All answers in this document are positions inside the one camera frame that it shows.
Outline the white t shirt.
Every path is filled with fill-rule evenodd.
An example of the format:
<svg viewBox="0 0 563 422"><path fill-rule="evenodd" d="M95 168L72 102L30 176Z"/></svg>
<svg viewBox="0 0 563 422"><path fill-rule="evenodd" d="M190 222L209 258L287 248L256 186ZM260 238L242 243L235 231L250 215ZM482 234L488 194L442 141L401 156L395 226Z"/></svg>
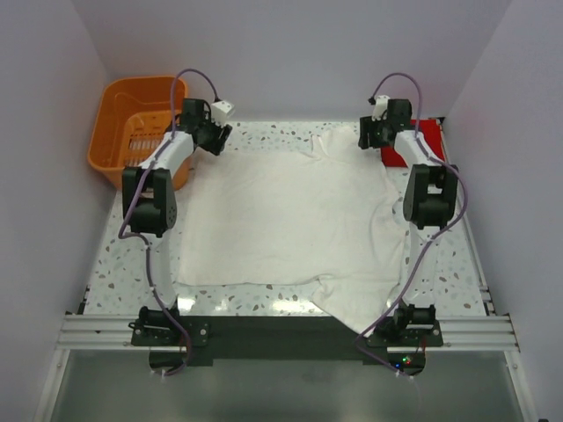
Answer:
<svg viewBox="0 0 563 422"><path fill-rule="evenodd" d="M188 286L317 282L313 303L353 331L384 312L406 231L398 191L351 127L306 152L200 152L188 189L177 280Z"/></svg>

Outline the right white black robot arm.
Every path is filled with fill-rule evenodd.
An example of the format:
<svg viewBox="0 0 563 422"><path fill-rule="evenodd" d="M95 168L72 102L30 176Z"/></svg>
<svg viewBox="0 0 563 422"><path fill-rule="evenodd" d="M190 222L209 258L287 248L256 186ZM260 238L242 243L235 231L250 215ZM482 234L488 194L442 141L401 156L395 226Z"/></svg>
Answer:
<svg viewBox="0 0 563 422"><path fill-rule="evenodd" d="M454 220L457 205L457 170L430 148L418 125L411 122L413 108L407 99L382 95L369 101L370 116L360 119L361 149L390 147L410 171L402 212L409 223L407 278L390 293L379 325L395 309L435 305L436 264L441 235Z"/></svg>

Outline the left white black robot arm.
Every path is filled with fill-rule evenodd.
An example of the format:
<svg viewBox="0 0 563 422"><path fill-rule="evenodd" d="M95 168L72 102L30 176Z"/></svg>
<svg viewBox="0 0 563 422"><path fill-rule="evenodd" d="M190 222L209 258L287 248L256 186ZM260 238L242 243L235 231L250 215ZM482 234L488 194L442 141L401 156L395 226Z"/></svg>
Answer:
<svg viewBox="0 0 563 422"><path fill-rule="evenodd" d="M193 153L202 149L218 156L232 131L235 106L226 100L209 103L186 98L172 115L163 140L140 164L122 172L121 240L143 242L149 309L170 314L177 304L170 270L170 234L178 218L173 176Z"/></svg>

